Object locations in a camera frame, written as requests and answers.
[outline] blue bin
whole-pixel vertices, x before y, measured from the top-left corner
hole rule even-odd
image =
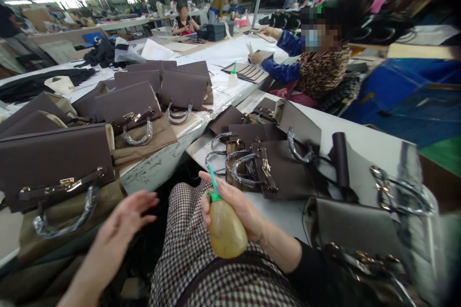
[[[388,59],[341,115],[420,148],[461,135],[461,62]]]

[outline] yellow liquid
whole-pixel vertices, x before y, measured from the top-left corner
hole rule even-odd
[[[210,243],[218,257],[231,259],[245,252],[248,238],[239,216],[224,200],[210,206]]]

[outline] plaid fabric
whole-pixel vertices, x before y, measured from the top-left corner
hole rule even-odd
[[[175,306],[178,301],[186,306],[303,306],[257,244],[249,243],[247,251],[234,260],[216,258],[200,205],[211,187],[202,181],[197,188],[184,183],[173,188],[149,306]]]
[[[341,83],[323,97],[315,107],[317,110],[339,116],[360,92],[360,73],[346,73]]]

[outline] white paper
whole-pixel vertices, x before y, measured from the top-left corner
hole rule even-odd
[[[195,48],[197,46],[196,45],[191,45],[191,44],[188,44],[188,43],[171,42],[171,43],[166,44],[164,47],[182,53],[182,52],[185,52],[187,50],[193,49],[193,48]]]
[[[141,56],[148,60],[168,60],[173,56],[174,52],[157,42],[148,39],[144,45]]]

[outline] black fabric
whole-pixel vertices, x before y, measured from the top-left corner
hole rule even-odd
[[[0,100],[5,103],[27,102],[43,91],[54,93],[53,90],[45,86],[45,80],[48,78],[69,76],[74,86],[79,86],[96,72],[95,69],[71,69],[34,74],[0,86]]]
[[[11,15],[14,12],[11,8],[0,4],[0,37],[10,38],[14,35],[20,34],[21,30],[17,28],[10,20]]]

